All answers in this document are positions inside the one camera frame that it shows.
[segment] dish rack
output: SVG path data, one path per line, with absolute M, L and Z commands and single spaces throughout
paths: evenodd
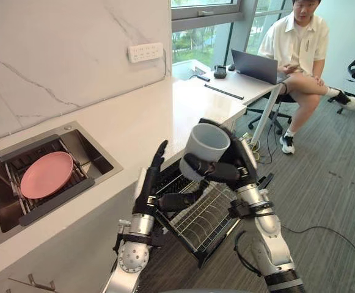
M 191 193 L 201 184 L 186 179 L 178 169 L 179 161 L 161 172 L 157 194 Z M 201 268 L 239 222 L 229 216 L 230 202 L 235 193 L 225 184 L 205 181 L 202 196 L 178 213 L 161 213 L 157 220 L 168 229 L 198 261 Z
M 26 170 L 41 157 L 55 151 L 64 151 L 73 159 L 74 164 L 70 179 L 62 188 L 48 197 L 40 199 L 29 199 L 24 197 L 21 193 L 20 186 Z M 26 226 L 32 223 L 34 220 L 40 218 L 47 212 L 50 212 L 55 207 L 61 205 L 94 184 L 94 180 L 88 177 L 79 161 L 68 150 L 61 139 L 56 139 L 34 150 L 23 153 L 12 160 L 5 162 L 4 167 L 7 176 L 9 177 L 13 196 L 17 198 L 24 215 L 19 219 L 21 226 Z

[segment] man's hand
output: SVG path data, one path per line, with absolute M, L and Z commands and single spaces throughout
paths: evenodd
M 313 78 L 317 81 L 317 84 L 322 87 L 325 85 L 325 82 L 319 76 L 313 76 Z
M 297 65 L 285 64 L 285 65 L 279 66 L 277 70 L 279 72 L 283 72 L 284 74 L 290 74 L 290 73 L 295 72 L 298 68 L 299 68 L 298 64 Z

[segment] laptop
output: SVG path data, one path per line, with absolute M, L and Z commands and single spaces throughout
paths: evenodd
M 232 56 L 235 68 L 241 74 L 269 82 L 270 84 L 278 84 L 289 77 L 289 75 L 278 72 L 277 60 L 233 49 Z

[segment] power strip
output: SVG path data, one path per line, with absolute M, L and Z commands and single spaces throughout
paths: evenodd
M 162 43 L 151 43 L 128 47 L 128 58 L 131 63 L 161 58 L 164 54 Z

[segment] sink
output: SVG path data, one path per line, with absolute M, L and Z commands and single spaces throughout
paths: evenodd
M 69 182 L 42 200 L 22 197 L 19 187 L 26 169 L 53 151 L 72 156 L 75 167 Z M 77 122 L 11 146 L 0 155 L 0 243 L 123 169 Z

